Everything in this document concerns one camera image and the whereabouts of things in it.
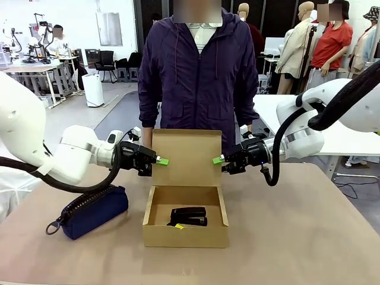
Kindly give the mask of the person's right hand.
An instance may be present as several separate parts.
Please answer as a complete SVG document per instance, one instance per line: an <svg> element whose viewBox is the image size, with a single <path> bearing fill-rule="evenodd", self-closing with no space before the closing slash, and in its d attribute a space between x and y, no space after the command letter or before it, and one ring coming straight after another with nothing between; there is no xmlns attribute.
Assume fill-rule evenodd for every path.
<svg viewBox="0 0 380 285"><path fill-rule="evenodd" d="M142 129L142 141L143 145L147 148L152 147L153 139L153 128L143 128Z"/></svg>

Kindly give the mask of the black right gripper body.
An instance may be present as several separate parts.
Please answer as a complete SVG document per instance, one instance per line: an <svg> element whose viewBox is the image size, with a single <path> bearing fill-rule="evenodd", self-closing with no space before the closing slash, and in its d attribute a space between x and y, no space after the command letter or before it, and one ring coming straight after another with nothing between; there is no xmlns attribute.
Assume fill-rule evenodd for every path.
<svg viewBox="0 0 380 285"><path fill-rule="evenodd" d="M259 166L269 162L269 152L265 142L259 138L244 140L227 151L227 164L239 166Z"/></svg>

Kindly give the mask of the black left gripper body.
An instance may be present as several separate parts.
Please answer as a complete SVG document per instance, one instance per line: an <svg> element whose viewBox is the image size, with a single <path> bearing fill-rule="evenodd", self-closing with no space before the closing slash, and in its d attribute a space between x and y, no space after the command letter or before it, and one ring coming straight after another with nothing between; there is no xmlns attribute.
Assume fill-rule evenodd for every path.
<svg viewBox="0 0 380 285"><path fill-rule="evenodd" d="M157 161L155 151L129 141L122 141L119 145L121 151L121 169L134 169L138 172L152 171L152 164L155 164Z"/></svg>

